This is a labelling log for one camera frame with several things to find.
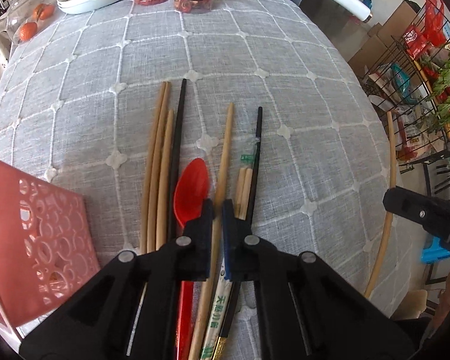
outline pink plastic basket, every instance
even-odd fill
[[[83,197],[0,161],[0,322],[44,315],[99,269]]]

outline red plastic bag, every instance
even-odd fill
[[[418,59],[426,50],[429,49],[428,42],[416,27],[416,25],[411,24],[405,31],[403,35],[405,43],[407,45],[407,52],[413,59]]]
[[[445,19],[443,0],[425,0],[425,30],[423,34],[435,47],[450,40],[450,24]]]

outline chopstick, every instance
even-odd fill
[[[152,163],[154,160],[155,141],[157,137],[158,122],[160,119],[160,111],[162,109],[162,102],[164,98],[166,82],[162,82],[162,86],[158,92],[157,101],[155,104],[154,123],[151,128],[150,137],[148,139],[148,158],[147,165],[145,167],[145,178],[143,180],[142,189],[142,217],[140,221],[140,254],[147,252],[147,225],[148,225],[148,203],[150,198],[150,183],[152,180]]]
[[[182,127],[183,114],[185,109],[185,94],[187,92],[187,80],[182,80],[182,88],[180,90],[180,100],[178,101],[178,108],[176,110],[175,133],[173,137],[172,159],[170,164],[170,189],[168,192],[168,230],[167,238],[172,240],[177,236],[176,233],[176,218],[173,211],[173,198],[175,195],[176,184],[179,180],[180,168],[180,147],[182,144]]]
[[[162,163],[160,165],[160,182],[158,184],[158,207],[157,207],[157,229],[156,249],[159,250],[167,241],[167,195],[168,176],[170,172],[170,150],[172,146],[173,132],[173,109],[168,111],[165,138],[163,140]]]
[[[235,218],[240,217],[241,207],[243,207],[243,212],[247,211],[250,183],[247,186],[244,184],[246,183],[246,180],[248,180],[248,182],[251,181],[251,177],[248,179],[245,177],[247,170],[247,168],[241,168],[238,173],[235,188]],[[220,329],[222,328],[227,304],[229,302],[231,289],[232,282],[225,279],[225,259],[223,259],[217,288],[215,290],[214,302],[211,306],[211,315],[207,325],[207,333],[205,334],[205,340],[203,341],[202,355],[200,356],[201,360],[211,359],[214,354],[215,345],[218,340]]]
[[[395,152],[395,132],[392,122],[392,113],[387,112],[388,120],[388,135],[390,141],[390,181],[389,188],[395,188],[397,184],[397,156]],[[370,274],[370,279],[368,279],[367,287],[363,296],[369,298],[373,288],[377,284],[378,275],[380,273],[380,268],[382,268],[383,260],[385,259],[385,254],[387,252],[388,240],[390,239],[390,232],[392,229],[392,220],[394,215],[391,212],[386,212],[385,222],[383,224],[382,239],[380,240],[380,246],[377,253],[377,258],[375,259],[375,264],[373,264],[372,272]]]
[[[197,321],[195,322],[195,328],[193,329],[192,344],[190,346],[188,360],[197,360],[199,358],[205,327],[208,322],[208,311],[210,309],[212,290],[215,282],[216,264],[220,249],[220,236],[222,232],[222,205],[227,192],[227,173],[230,158],[230,147],[232,143],[233,114],[234,105],[233,103],[230,103],[226,118],[225,140],[223,143],[220,170],[218,172],[217,186],[215,189],[215,219],[211,229],[210,277],[202,283],[202,290],[200,292],[200,300],[198,304]]]
[[[147,223],[147,253],[155,251],[156,248],[156,220],[157,220],[157,198],[160,177],[160,163],[162,141],[164,138],[165,118],[167,116],[168,96],[170,95],[170,83],[166,83],[163,94],[160,118],[158,120],[157,138],[154,147],[154,160],[151,165],[150,197],[148,200],[148,223]]]
[[[257,112],[257,128],[255,130],[255,139],[257,140],[255,160],[253,162],[253,174],[250,187],[250,195],[248,197],[248,208],[246,221],[251,226],[253,219],[253,209],[255,206],[255,198],[257,195],[257,183],[258,183],[258,171],[260,167],[260,150],[262,148],[262,119],[263,119],[263,108],[258,107]],[[227,342],[228,334],[230,333],[230,328],[232,327],[233,316],[235,315],[236,304],[239,301],[240,295],[240,283],[233,283],[232,290],[230,292],[230,297],[228,301],[228,306],[226,308],[225,317],[223,319],[222,330],[218,337],[218,341],[215,347],[215,352],[213,360],[220,359],[222,357],[225,343]]]

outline blue stool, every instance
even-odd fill
[[[433,264],[450,257],[450,252],[440,246],[440,238],[433,237],[430,247],[424,247],[421,261],[423,264]]]

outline gray checkered tablecloth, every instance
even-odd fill
[[[181,165],[220,163],[235,103],[228,196],[250,151],[257,107],[263,140],[253,232],[292,254],[317,252],[363,291],[385,212],[388,141],[352,70],[289,0],[216,0],[187,15],[169,0],[122,0],[63,15],[20,45],[0,82],[0,159],[87,202],[101,264],[138,246],[140,197],[155,97],[188,78]],[[394,221],[372,301],[387,315],[408,289],[411,240]],[[259,358],[253,291],[243,286],[230,359]]]

